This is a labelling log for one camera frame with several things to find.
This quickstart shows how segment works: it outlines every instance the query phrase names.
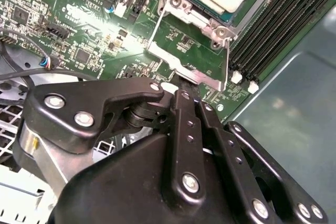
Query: black bracket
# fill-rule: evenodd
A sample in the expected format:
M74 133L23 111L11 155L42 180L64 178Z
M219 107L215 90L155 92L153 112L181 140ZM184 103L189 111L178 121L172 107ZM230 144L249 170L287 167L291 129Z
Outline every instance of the black bracket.
M50 95L62 98L65 106L48 107L45 99ZM96 141L121 133L115 127L117 122L124 132L139 131L141 128L128 126L123 120L124 110L139 101L159 102L163 96L161 86L146 77L46 84L29 92L23 119L30 129L60 148L71 153L85 153ZM74 116L78 112L92 115L94 124L90 127L77 124Z
M162 193L167 204L182 215L190 215L205 200L205 172L201 122L192 96L177 90L166 147Z

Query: bolt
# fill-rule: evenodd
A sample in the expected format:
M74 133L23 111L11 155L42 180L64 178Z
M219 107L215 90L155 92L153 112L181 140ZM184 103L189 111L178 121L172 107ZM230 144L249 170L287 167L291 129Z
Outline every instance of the bolt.
M212 110L212 107L207 103L204 105L204 107L206 108L206 110L209 110L209 111Z
M198 184L197 179L193 175L188 174L188 173L183 175L182 183L183 183L185 189L187 189L189 192L191 192L193 194L198 192L198 190L200 188L199 187L200 185Z
M75 122L83 127L90 127L94 123L93 116L88 112L79 112L75 115Z
M190 99L189 94L186 93L186 92L183 92L181 95L182 95L185 99L187 99L187 100Z
M217 105L216 109L217 109L219 112L222 112L222 111L224 110L224 105L219 104L219 105Z
M151 88L154 89L155 91L159 91L159 90L160 90L159 85L157 85L156 83L151 83L150 86L151 86Z
M57 97L55 95L50 95L44 99L45 105L52 109L60 109L65 105L65 101L61 97Z
M241 128L238 125L233 125L233 127L235 128L236 131L242 132Z
M173 7L177 8L181 5L182 0L170 0L170 3Z
M313 210L313 213L320 219L323 219L323 214L321 211L317 208L315 205L311 205L311 210Z
M310 212L305 207L305 205L302 204L302 203L298 203L298 207L299 207L300 212L302 213L302 215L309 219L310 218Z
M257 214L259 214L260 217L267 219L268 218L268 211L265 205L258 199L255 199L253 201L253 206Z

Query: surface mount component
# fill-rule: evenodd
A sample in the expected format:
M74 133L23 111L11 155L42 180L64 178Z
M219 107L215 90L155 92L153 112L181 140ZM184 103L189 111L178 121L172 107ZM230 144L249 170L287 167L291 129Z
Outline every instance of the surface mount component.
M76 54L76 60L78 62L85 64L86 62L88 62L89 58L90 54L88 52L85 52L82 49L78 49Z
M29 12L20 7L15 6L12 19L18 24L26 25L29 18Z

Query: black cable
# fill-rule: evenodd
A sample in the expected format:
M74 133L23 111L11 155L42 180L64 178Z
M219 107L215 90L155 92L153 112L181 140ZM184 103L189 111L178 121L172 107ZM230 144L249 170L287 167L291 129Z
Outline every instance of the black cable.
M4 43L1 43L1 56L3 56L4 60L7 62L7 64L15 71L15 72L22 72L23 69L10 57L8 54L8 51L4 45ZM33 80L29 76L22 77L23 81L26 83L27 87L29 89L33 88L35 86Z
M88 74L85 73L80 73L80 72L74 72L71 70L66 70L66 69L54 69L54 70L47 70L44 68L35 68L35 69L29 69L29 70L24 70L19 73L6 73L6 74L0 74L0 81L8 80L8 79L14 79L14 78L21 78L23 76L32 76L35 74L43 74L43 73L57 73L57 74L65 74L67 76L75 76L78 78L82 78L88 81L94 81L97 80L95 77L92 77Z

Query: cable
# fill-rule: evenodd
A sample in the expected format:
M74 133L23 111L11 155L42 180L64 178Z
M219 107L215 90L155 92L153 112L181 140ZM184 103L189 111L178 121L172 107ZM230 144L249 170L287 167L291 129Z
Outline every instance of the cable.
M3 56L4 60L7 62L7 64L15 71L15 72L21 72L23 71L23 69L17 64L15 63L15 61L10 57L10 55L7 52L7 49L4 45L4 43L1 43L1 54L0 54L0 58L1 56ZM33 88L35 86L33 80L31 77L29 76L25 76L22 77L23 81L26 83L27 87L29 89Z
M47 58L47 59L49 58L49 55L42 49L42 47L40 47L39 45L37 45L32 39L30 39L26 35L18 32L18 31L15 31L15 30L12 30L12 29L3 28L3 27L0 27L0 31L2 31L4 33L15 34L16 36L18 36L18 37L20 37L22 39L25 39L26 41L28 41L29 43L31 43L34 47L36 47L45 58Z
M35 68L35 69L29 69L29 70L24 70L19 73L6 73L6 74L0 74L0 81L8 80L8 79L14 79L18 77L23 77L23 76L32 76L35 74L43 74L43 73L57 73L57 74L65 74L68 76L75 76L78 78L82 78L88 81L94 81L97 80L95 77L92 77L88 74L85 73L80 73L80 72L74 72L71 70L66 70L66 69L54 69L51 71L48 71L44 68Z

